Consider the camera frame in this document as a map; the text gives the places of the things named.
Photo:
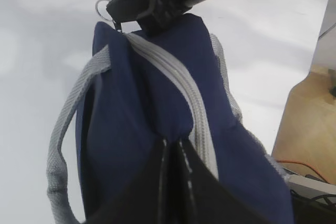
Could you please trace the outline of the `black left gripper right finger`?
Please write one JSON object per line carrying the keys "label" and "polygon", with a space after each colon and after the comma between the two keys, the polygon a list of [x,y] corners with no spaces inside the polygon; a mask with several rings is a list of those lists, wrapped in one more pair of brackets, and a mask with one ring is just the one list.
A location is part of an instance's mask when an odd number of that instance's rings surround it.
{"label": "black left gripper right finger", "polygon": [[252,223],[252,213],[231,196],[182,142],[170,147],[168,223]]}

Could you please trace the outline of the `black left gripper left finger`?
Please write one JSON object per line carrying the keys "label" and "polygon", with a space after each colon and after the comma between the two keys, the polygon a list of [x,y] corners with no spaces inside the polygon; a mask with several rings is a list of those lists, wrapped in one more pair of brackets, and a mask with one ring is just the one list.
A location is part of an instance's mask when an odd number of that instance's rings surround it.
{"label": "black left gripper left finger", "polygon": [[131,184],[86,223],[167,223],[167,159],[167,141],[155,142],[148,161]]}

